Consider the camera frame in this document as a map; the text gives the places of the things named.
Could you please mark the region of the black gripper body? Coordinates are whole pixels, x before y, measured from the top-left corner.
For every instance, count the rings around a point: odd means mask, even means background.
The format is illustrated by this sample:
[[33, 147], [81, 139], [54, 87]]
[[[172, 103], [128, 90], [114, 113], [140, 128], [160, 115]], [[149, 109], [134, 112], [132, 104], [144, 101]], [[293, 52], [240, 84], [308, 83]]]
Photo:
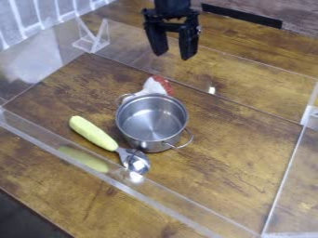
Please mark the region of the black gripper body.
[[153, 0], [153, 8], [141, 10], [145, 31], [179, 32], [181, 27], [200, 33], [199, 11], [191, 8], [191, 0]]

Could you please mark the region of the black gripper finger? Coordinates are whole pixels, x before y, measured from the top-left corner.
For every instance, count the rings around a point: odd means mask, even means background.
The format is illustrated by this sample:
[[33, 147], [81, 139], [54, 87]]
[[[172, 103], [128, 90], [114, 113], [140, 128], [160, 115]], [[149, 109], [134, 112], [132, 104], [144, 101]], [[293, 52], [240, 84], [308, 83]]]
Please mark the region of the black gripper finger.
[[168, 38], [165, 30], [153, 23], [146, 23], [144, 25], [144, 30], [153, 54], [156, 56], [163, 55], [168, 51]]
[[179, 31], [179, 48], [183, 60], [188, 60], [197, 53], [199, 34], [193, 29], [181, 28]]

